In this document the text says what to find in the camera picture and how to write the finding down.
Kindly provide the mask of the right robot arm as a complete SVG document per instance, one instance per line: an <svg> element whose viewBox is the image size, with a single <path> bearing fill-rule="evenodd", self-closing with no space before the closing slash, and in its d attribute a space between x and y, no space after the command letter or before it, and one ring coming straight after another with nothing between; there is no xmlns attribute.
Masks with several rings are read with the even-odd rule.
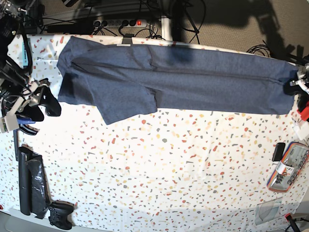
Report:
<svg viewBox="0 0 309 232"><path fill-rule="evenodd" d="M61 107L47 78L31 78L33 58L25 23L32 0L0 2L0 131L36 135L31 125L58 117Z"/></svg>

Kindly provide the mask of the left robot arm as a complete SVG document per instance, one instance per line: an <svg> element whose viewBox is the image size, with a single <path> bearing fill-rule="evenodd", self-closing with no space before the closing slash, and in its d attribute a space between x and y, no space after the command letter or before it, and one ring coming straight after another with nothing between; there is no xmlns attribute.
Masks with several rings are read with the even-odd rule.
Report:
<svg viewBox="0 0 309 232"><path fill-rule="evenodd" d="M309 94L309 56L299 58L289 54L289 57L300 63L300 67L296 73L296 79L290 81L289 85L291 87L299 86L303 92Z"/></svg>

